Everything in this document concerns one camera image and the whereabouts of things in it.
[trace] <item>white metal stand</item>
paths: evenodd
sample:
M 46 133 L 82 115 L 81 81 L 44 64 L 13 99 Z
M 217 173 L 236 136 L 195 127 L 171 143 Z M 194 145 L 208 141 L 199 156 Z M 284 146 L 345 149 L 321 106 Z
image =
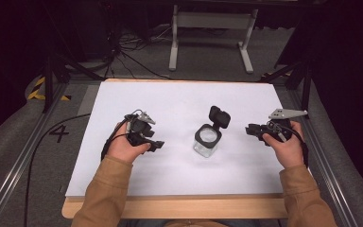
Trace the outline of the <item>white metal stand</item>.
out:
M 175 5 L 173 8 L 173 42 L 170 50 L 169 70 L 176 70 L 179 47 L 178 27 L 210 27 L 247 30 L 244 42 L 239 42 L 238 46 L 247 73 L 252 73 L 253 69 L 249 53 L 247 52 L 247 46 L 249 44 L 257 12 L 257 9 L 253 10 L 251 14 L 183 12 L 179 11 L 178 6 Z

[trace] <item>hand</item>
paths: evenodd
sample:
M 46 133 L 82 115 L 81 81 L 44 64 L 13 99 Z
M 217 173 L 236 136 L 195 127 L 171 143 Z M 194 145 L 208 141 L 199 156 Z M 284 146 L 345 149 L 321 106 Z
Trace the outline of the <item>hand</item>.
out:
M 126 125 L 126 123 L 123 124 L 117 131 L 115 136 L 126 133 Z M 107 154 L 114 158 L 118 158 L 122 161 L 132 164 L 134 160 L 138 157 L 138 155 L 143 154 L 150 147 L 150 143 L 133 147 L 126 138 L 126 135 L 121 135 L 112 141 Z
M 291 121 L 291 127 L 298 132 L 303 139 L 303 131 L 300 123 Z M 276 153 L 279 163 L 284 167 L 293 167 L 303 164 L 303 149 L 299 138 L 292 134 L 291 138 L 282 143 L 265 133 L 262 138 L 267 142 Z

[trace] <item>clothing of person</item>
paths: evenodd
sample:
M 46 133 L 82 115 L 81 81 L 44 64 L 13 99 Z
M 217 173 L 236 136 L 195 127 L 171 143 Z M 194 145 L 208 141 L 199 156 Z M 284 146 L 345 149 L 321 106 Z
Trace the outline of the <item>clothing of person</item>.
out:
M 87 187 L 84 203 L 75 214 L 72 227 L 114 227 L 126 203 L 132 164 L 105 156 Z M 288 227 L 337 226 L 332 211 L 305 165 L 280 172 Z M 210 220 L 172 220 L 166 227 L 223 227 Z

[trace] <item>hand-mounted device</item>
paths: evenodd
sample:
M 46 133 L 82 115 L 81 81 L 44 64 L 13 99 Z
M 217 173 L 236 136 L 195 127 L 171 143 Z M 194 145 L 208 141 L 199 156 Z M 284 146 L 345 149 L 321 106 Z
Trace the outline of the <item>hand-mounted device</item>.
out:
M 219 128 L 228 128 L 231 117 L 228 113 L 221 111 L 217 106 L 212 106 L 209 112 L 209 119 L 214 122 L 214 125 L 202 125 L 195 134 L 196 141 L 193 146 L 197 153 L 206 158 L 214 153 L 216 145 L 222 137 Z
M 104 148 L 102 149 L 101 161 L 107 154 L 111 142 L 119 136 L 126 136 L 129 143 L 134 147 L 145 143 L 150 143 L 151 147 L 148 149 L 148 151 L 155 152 L 157 148 L 162 148 L 164 145 L 163 141 L 152 141 L 147 139 L 147 137 L 152 137 L 155 133 L 155 131 L 151 130 L 152 128 L 149 125 L 155 125 L 155 121 L 153 121 L 146 112 L 140 111 L 140 114 L 135 112 L 125 115 L 125 119 L 116 126 L 111 136 L 106 141 Z M 125 123 L 127 124 L 126 133 L 115 136 L 120 127 Z
M 276 109 L 269 116 L 270 120 L 266 125 L 249 124 L 249 126 L 246 127 L 246 133 L 248 135 L 253 135 L 258 137 L 258 140 L 260 141 L 264 141 L 262 135 L 264 133 L 267 133 L 280 142 L 286 142 L 291 138 L 292 134 L 296 135 L 302 144 L 302 156 L 304 163 L 306 166 L 308 166 L 308 147 L 304 143 L 299 133 L 291 128 L 291 123 L 290 123 L 291 117 L 303 116 L 307 114 L 308 114 L 307 111 Z

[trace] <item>person's right arm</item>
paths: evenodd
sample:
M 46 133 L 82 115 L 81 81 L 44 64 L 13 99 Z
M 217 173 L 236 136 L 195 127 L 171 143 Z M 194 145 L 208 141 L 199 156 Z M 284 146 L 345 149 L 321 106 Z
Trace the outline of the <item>person's right arm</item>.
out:
M 299 123 L 291 122 L 293 130 L 303 139 Z M 285 209 L 288 213 L 288 227 L 337 226 L 331 209 L 320 197 L 320 190 L 303 164 L 303 150 L 300 140 L 292 137 L 281 143 L 268 134 L 264 140 L 273 147 L 281 165 L 280 172 L 284 190 Z

